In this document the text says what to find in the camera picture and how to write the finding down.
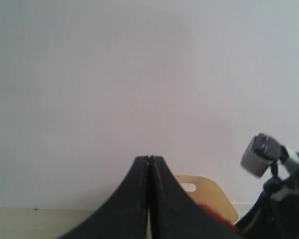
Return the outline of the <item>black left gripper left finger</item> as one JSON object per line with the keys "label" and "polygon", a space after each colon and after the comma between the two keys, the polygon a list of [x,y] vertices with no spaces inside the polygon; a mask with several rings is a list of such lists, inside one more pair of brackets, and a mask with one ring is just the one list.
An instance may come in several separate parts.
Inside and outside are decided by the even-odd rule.
{"label": "black left gripper left finger", "polygon": [[61,239],[145,239],[148,225],[148,156],[134,159],[108,200]]}

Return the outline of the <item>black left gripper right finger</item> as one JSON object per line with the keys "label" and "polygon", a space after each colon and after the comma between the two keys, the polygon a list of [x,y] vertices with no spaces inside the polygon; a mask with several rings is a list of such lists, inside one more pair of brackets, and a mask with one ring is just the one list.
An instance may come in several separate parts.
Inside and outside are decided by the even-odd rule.
{"label": "black left gripper right finger", "polygon": [[161,156],[149,158],[149,217],[153,239],[240,239],[198,206]]}

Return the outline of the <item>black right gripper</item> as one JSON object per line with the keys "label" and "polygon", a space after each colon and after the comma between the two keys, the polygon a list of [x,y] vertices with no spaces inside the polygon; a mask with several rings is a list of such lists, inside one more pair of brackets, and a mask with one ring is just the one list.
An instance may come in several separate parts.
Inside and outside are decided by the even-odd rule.
{"label": "black right gripper", "polygon": [[299,168],[285,180],[270,178],[236,227],[246,239],[299,239]]}

